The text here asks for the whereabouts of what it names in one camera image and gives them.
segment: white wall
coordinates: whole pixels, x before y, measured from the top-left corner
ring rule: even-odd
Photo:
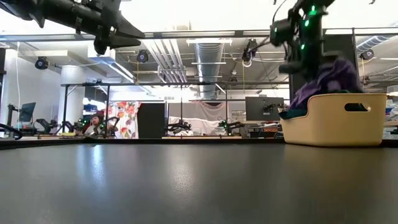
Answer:
[[[18,105],[17,72],[15,50],[6,51],[3,93],[1,99],[0,123],[7,123],[7,105]],[[33,119],[53,119],[58,115],[61,75],[51,70],[38,70],[33,63],[18,59],[21,105],[36,102]],[[17,113],[12,116],[16,124]]]

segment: ceiling duct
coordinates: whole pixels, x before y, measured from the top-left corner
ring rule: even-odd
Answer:
[[[224,44],[195,44],[195,55],[199,63],[199,81],[217,82],[220,64],[216,63],[221,62],[223,51]],[[217,97],[216,86],[214,85],[203,85],[200,87],[200,92],[200,96],[204,99],[215,99]]]
[[[395,22],[393,24],[391,24],[390,27],[398,27],[398,22]],[[372,36],[364,41],[362,41],[360,44],[358,44],[356,46],[356,51],[357,54],[361,54],[364,53],[370,49],[372,49],[373,47],[395,37],[396,35],[375,35]]]

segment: white column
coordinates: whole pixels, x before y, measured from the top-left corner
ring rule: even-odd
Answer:
[[[62,67],[61,84],[83,83],[85,82],[85,69],[83,67],[67,65]],[[85,88],[78,86],[73,90],[67,99],[67,121],[72,124],[83,116],[83,99],[85,97]],[[65,87],[60,90],[60,104],[58,110],[58,123],[63,121],[63,105],[65,101]]]

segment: purple cloth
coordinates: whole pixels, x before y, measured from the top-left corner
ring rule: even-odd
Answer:
[[[296,92],[296,97],[290,104],[289,110],[307,109],[307,103],[311,96],[338,90],[363,93],[359,75],[349,60],[338,59],[333,63],[323,64],[319,69],[317,79],[304,84]]]

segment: table surface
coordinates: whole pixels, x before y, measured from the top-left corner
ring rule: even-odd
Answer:
[[[287,144],[0,151],[0,223],[398,223],[398,150]]]

